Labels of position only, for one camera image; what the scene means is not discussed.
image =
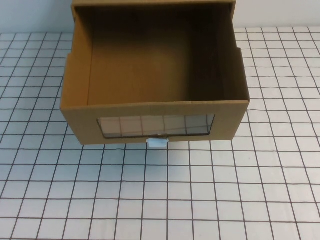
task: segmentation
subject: window cutout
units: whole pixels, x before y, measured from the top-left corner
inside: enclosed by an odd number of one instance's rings
[[[215,115],[169,115],[100,117],[98,123],[106,139],[205,136],[209,135]]]

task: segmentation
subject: grid paper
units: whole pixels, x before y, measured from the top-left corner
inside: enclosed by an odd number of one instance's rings
[[[0,35],[0,240],[319,240],[320,27],[236,29],[251,103],[233,141],[78,143],[72,34]]]

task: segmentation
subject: white plastic tab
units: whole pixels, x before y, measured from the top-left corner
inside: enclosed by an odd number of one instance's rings
[[[149,148],[162,149],[168,146],[169,140],[166,138],[148,138],[146,142]]]

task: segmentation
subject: white wall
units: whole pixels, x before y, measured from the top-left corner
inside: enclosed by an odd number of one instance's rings
[[[0,0],[0,33],[72,32],[71,0]],[[235,27],[320,26],[320,0],[238,0]]]

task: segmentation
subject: cardboard drawer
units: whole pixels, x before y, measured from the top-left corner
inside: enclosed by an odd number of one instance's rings
[[[231,140],[250,102],[232,0],[73,0],[61,111],[82,144]]]

